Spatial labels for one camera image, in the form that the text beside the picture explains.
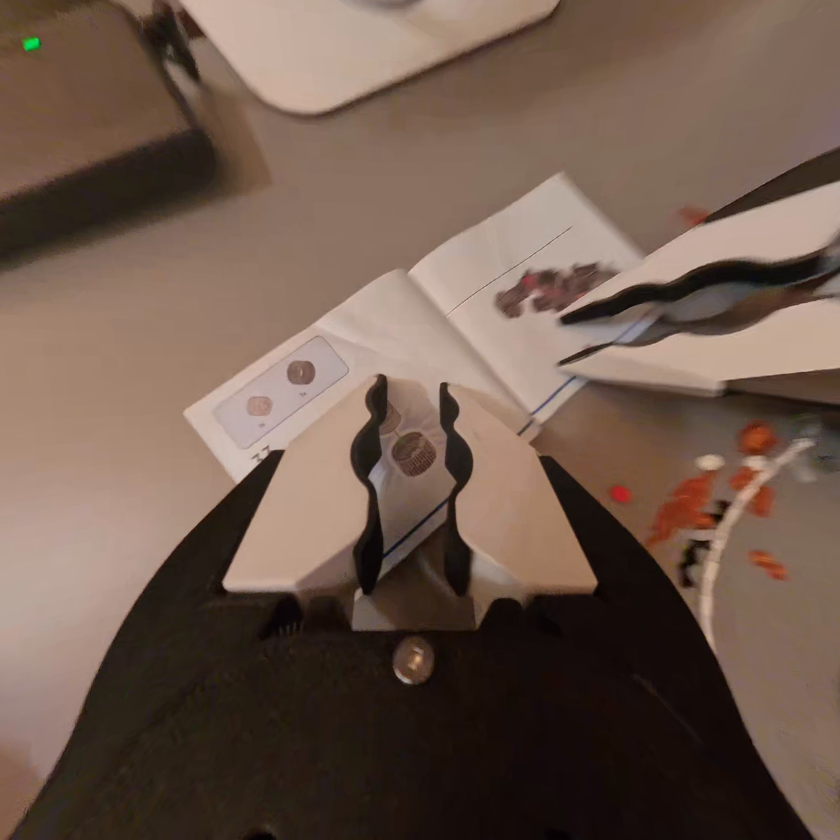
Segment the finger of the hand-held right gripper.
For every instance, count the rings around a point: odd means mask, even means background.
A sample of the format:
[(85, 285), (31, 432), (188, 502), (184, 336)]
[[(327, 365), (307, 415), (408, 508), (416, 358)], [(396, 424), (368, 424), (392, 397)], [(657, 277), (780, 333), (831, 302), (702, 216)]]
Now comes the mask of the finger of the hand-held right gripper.
[(558, 366), (586, 380), (648, 391), (838, 398), (838, 295), (814, 295), (736, 332), (615, 344)]
[(563, 312), (563, 325), (668, 306), (736, 284), (779, 287), (825, 272), (838, 241), (839, 188), (821, 186), (693, 227)]

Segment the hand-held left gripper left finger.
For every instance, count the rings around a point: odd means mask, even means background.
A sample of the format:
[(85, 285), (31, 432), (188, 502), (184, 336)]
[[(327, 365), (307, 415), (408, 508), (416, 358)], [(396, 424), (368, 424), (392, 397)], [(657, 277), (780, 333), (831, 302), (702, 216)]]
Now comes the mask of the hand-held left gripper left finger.
[(371, 472), (382, 457), (387, 389), (385, 375), (368, 378), (290, 442), (226, 572), (226, 592), (373, 592), (384, 536)]

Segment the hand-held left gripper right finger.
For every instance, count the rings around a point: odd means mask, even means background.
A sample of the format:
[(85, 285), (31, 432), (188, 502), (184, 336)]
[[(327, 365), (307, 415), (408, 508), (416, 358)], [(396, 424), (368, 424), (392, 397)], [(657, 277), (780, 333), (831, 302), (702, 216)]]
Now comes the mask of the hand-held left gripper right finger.
[(457, 596), (590, 595), (597, 580), (537, 451), (477, 392), (441, 384), (445, 578)]

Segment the instruction booklet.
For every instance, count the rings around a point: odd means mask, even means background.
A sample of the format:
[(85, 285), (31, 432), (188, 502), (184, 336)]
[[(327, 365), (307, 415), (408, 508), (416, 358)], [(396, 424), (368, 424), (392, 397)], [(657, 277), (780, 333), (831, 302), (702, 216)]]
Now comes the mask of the instruction booklet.
[(583, 386), (563, 357), (560, 311), (643, 261), (565, 176), (367, 284), (310, 327), (189, 406), (185, 420), (239, 482), (378, 374), (390, 402), (371, 480), (382, 511), (382, 572), (444, 523), (452, 479), (439, 425), (442, 382), (490, 399), (527, 442)]

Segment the grey lego wing piece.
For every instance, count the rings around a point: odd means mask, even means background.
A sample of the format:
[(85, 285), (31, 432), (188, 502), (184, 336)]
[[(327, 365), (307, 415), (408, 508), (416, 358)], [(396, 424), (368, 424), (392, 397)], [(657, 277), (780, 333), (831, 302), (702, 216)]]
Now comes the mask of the grey lego wing piece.
[(812, 484), (825, 476), (838, 475), (838, 419), (820, 414), (799, 415), (794, 420), (792, 437), (807, 439), (813, 444), (792, 461), (791, 472), (796, 480)]

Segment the orange lego flame piece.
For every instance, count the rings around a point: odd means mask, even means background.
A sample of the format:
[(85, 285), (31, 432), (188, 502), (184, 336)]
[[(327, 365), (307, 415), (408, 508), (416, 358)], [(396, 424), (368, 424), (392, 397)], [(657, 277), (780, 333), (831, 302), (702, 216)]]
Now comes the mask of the orange lego flame piece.
[(652, 548), (671, 540), (678, 532), (709, 530), (715, 526), (706, 505), (718, 475), (716, 470), (704, 470), (682, 480), (658, 508), (646, 540)]

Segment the white laptop stand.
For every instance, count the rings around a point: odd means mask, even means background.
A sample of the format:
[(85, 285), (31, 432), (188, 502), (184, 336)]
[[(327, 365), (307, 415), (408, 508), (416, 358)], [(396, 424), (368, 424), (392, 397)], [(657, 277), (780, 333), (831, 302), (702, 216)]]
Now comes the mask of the white laptop stand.
[(183, 1), (247, 89), (275, 109), (333, 112), (538, 25), (556, 1)]

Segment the black power bank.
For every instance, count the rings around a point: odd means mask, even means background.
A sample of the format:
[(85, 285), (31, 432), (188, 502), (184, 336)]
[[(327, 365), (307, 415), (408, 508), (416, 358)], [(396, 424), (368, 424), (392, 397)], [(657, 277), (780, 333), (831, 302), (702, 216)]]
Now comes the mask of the black power bank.
[(186, 12), (2, 2), (2, 262), (202, 191), (218, 157), (171, 73), (201, 77)]

